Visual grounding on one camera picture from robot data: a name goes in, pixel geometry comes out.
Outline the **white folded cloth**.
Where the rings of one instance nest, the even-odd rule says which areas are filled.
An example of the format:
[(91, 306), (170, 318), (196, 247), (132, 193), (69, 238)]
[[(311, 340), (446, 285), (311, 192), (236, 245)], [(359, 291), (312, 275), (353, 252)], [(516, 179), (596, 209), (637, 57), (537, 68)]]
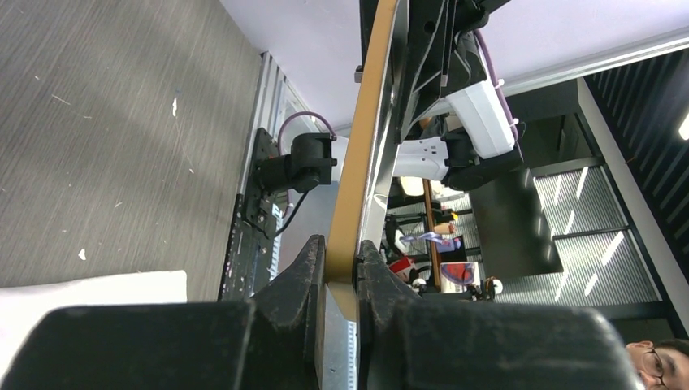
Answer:
[(2, 287), (1, 376), (6, 376), (31, 332), (54, 312), (90, 315), (187, 301), (188, 275), (183, 270), (142, 271), (52, 284)]

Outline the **silver tin lid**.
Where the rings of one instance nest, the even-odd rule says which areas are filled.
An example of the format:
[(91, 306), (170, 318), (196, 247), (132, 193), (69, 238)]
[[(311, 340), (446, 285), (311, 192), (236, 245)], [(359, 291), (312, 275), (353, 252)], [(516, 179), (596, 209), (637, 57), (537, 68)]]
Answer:
[(392, 116), (405, 65), (409, 3), (380, 1), (363, 62), (357, 104), (327, 239), (325, 281), (345, 319), (358, 318), (355, 291), (362, 241), (380, 242), (397, 158)]

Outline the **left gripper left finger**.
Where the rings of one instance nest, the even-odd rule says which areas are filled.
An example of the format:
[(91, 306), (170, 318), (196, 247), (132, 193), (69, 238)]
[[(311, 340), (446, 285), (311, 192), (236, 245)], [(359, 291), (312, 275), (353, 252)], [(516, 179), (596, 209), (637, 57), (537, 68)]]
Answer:
[(48, 315), (5, 389), (319, 389), (325, 239), (244, 301)]

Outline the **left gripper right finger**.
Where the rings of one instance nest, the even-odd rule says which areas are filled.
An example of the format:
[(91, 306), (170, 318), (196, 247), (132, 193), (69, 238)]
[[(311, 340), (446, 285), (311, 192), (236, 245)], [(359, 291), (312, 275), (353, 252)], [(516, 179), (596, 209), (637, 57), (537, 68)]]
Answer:
[(361, 389), (638, 389), (597, 311), (420, 297), (365, 240), (357, 256)]

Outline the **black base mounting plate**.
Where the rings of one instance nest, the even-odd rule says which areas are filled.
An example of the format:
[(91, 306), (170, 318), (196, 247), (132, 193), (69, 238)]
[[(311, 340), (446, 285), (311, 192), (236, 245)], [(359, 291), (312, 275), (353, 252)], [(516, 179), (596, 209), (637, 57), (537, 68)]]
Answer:
[(254, 168), (262, 160), (278, 155), (273, 136), (256, 130), (250, 142), (245, 182), (236, 195), (232, 222), (220, 280), (220, 301), (243, 300), (266, 287), (278, 275), (281, 210), (276, 196), (262, 190)]

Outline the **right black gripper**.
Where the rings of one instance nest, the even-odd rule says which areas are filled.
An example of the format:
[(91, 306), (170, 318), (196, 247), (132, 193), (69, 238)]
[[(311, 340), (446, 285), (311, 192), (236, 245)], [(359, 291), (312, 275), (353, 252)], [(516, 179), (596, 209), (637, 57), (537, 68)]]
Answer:
[(488, 79), (477, 31), (503, 1), (361, 1), (360, 103), (397, 143), (441, 99)]

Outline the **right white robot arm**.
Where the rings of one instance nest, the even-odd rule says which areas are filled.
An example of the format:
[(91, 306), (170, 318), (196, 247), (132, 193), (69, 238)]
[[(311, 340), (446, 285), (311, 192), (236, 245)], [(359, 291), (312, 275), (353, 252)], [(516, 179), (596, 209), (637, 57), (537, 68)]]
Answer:
[(286, 143), (256, 133), (245, 220), (266, 236), (282, 229), (269, 201), (291, 191), (356, 183), (341, 193), (336, 232), (378, 237), (392, 179), (476, 189), (522, 161), (520, 133), (481, 29), (500, 1), (362, 1), (361, 85), (352, 132), (308, 132)]

